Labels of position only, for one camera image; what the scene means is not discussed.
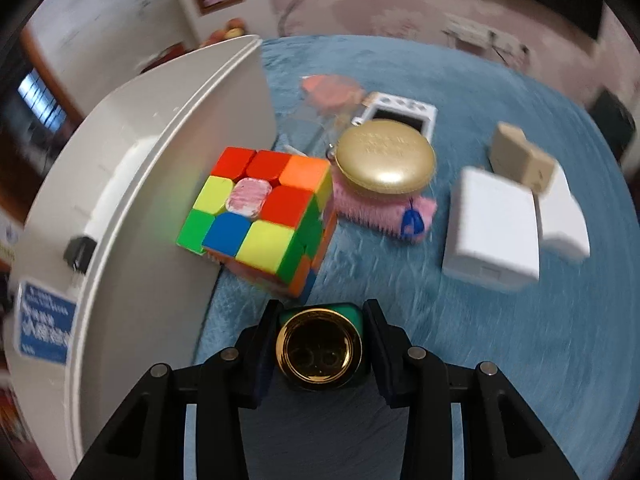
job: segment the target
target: rubik's cube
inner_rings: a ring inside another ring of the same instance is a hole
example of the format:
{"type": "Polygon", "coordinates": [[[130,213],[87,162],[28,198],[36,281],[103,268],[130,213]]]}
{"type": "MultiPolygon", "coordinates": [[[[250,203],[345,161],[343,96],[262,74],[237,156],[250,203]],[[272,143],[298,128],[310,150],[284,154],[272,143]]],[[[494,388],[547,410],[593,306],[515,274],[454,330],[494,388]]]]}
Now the rubik's cube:
{"type": "Polygon", "coordinates": [[[177,243],[304,303],[335,231],[333,193],[327,160],[229,147],[177,243]]]}

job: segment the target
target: white box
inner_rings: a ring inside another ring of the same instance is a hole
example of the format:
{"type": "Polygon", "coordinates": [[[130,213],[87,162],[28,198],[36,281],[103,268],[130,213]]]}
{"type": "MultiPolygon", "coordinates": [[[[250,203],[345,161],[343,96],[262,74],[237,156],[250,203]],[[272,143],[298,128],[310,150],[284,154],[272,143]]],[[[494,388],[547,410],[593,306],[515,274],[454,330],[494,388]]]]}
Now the white box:
{"type": "Polygon", "coordinates": [[[536,282],[538,228],[530,189],[478,168],[463,168],[451,191],[442,271],[497,290],[536,282]]]}
{"type": "Polygon", "coordinates": [[[589,257],[587,224],[560,164],[556,164],[546,191],[536,197],[536,213],[541,247],[577,264],[589,257]]]}

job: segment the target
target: gold container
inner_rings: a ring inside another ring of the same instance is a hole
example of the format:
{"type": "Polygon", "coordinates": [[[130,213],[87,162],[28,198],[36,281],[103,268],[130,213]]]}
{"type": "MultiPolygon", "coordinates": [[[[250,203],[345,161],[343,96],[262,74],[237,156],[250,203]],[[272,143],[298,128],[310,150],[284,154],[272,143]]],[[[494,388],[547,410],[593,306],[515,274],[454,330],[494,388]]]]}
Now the gold container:
{"type": "Polygon", "coordinates": [[[302,310],[280,329],[276,340],[280,370],[306,390],[347,383],[362,360],[362,340],[342,314],[327,308],[302,310]]]}
{"type": "Polygon", "coordinates": [[[436,155],[412,127],[373,119],[342,134],[335,163],[356,192],[402,198],[419,194],[431,181],[436,155]]]}

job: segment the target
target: pink hair brush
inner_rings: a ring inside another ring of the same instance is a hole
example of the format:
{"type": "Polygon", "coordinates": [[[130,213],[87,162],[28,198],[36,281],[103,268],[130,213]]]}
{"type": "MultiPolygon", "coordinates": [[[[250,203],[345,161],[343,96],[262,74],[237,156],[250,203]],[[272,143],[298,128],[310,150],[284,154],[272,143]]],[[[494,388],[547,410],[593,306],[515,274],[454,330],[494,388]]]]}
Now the pink hair brush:
{"type": "Polygon", "coordinates": [[[349,188],[335,166],[334,205],[336,211],[355,222],[413,243],[424,240],[436,213],[436,201],[423,196],[400,200],[376,200],[349,188]]]}

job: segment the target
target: blue label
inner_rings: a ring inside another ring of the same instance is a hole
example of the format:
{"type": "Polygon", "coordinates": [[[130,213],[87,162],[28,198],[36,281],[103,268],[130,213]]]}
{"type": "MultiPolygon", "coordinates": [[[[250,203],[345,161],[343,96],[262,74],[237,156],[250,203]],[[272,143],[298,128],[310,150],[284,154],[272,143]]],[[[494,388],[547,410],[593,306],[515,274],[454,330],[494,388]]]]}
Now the blue label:
{"type": "Polygon", "coordinates": [[[20,352],[65,364],[75,312],[75,303],[24,283],[18,306],[20,352]]]}

